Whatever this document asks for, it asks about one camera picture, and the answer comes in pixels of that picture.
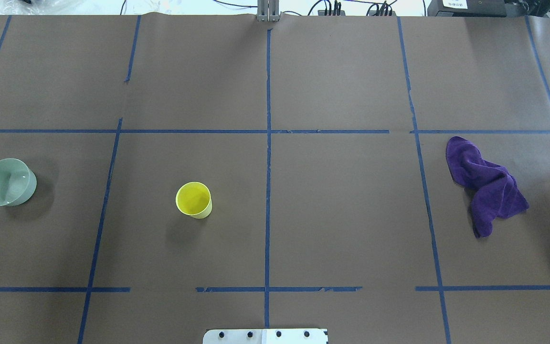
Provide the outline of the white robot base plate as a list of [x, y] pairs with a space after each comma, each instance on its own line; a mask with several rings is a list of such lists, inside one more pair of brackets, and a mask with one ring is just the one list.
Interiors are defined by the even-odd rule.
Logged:
[[326, 329], [212, 329], [206, 331], [203, 344], [328, 344]]

